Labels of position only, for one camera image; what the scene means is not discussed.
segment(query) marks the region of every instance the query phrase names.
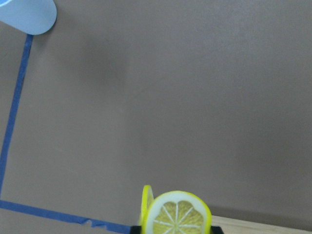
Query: blue tape line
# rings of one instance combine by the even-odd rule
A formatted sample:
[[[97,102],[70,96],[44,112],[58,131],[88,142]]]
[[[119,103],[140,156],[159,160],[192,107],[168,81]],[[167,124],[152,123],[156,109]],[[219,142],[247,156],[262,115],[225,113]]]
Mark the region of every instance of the blue tape line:
[[[24,213],[28,215],[35,215],[38,217],[54,219],[54,220],[67,222],[67,223],[76,223],[76,224],[83,225],[83,224],[90,222],[92,228],[96,228],[96,227],[106,228],[106,230],[112,231],[115,233],[129,234],[130,228],[131,228],[130,226],[125,226],[121,224],[40,209],[36,207],[21,205],[21,204],[3,201],[3,200],[0,200],[0,208],[15,211],[15,212],[20,212],[20,213]]]
[[[16,81],[16,86],[14,90],[9,120],[6,125],[6,131],[5,131],[5,135],[3,139],[3,145],[2,145],[1,156],[0,156],[0,195],[1,195],[2,185],[3,185],[6,161],[8,158],[8,152],[9,152],[10,142],[11,142],[12,133],[14,129],[15,118],[18,112],[20,94],[21,94],[21,90],[23,86],[24,77],[26,74],[32,41],[33,41],[33,35],[27,35],[25,45],[24,45],[23,55],[20,61],[19,74],[18,74],[18,79]]]

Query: cup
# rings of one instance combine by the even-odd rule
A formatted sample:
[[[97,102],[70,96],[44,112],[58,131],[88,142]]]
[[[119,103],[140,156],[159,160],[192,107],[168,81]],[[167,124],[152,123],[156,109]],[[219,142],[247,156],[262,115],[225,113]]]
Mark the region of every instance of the cup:
[[[53,0],[0,0],[0,21],[27,34],[45,33],[56,17]]]

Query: yellow object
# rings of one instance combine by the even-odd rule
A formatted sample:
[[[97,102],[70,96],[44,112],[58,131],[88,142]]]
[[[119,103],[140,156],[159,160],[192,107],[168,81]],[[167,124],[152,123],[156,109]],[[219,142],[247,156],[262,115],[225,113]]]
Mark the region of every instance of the yellow object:
[[[211,212],[208,206],[192,193],[164,193],[147,207],[147,212],[141,213],[142,234],[210,233]]]
[[[142,226],[145,215],[151,203],[154,201],[152,187],[145,185],[142,192],[141,215],[138,224]]]

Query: painter's tape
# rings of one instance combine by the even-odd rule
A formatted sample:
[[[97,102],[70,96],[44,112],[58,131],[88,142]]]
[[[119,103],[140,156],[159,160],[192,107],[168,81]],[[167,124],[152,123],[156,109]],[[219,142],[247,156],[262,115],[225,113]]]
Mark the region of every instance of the painter's tape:
[[[33,35],[27,34],[23,55],[20,61],[19,74],[18,74],[18,79],[16,81],[16,85],[15,85],[10,115],[9,115],[8,123],[6,125],[6,130],[5,130],[5,135],[4,135],[3,145],[2,145],[1,155],[0,155],[0,195],[1,195],[2,185],[3,185],[6,161],[8,158],[12,133],[13,133],[14,124],[15,124],[15,118],[16,118],[16,114],[18,112],[18,107],[20,103],[20,94],[21,94],[21,90],[23,86],[24,77],[26,74],[32,41],[33,41]]]
[[[3,200],[0,200],[0,208],[24,213],[27,215],[35,215],[38,217],[54,219],[54,220],[67,222],[67,223],[76,223],[80,225],[90,223],[92,228],[96,228],[96,227],[106,228],[106,230],[112,231],[115,233],[129,234],[130,228],[131,228],[130,226],[121,225],[117,223],[111,223],[111,222],[76,216],[72,214],[65,214],[61,212],[40,209],[40,208],[36,208],[32,206],[26,206],[26,205],[3,201]]]

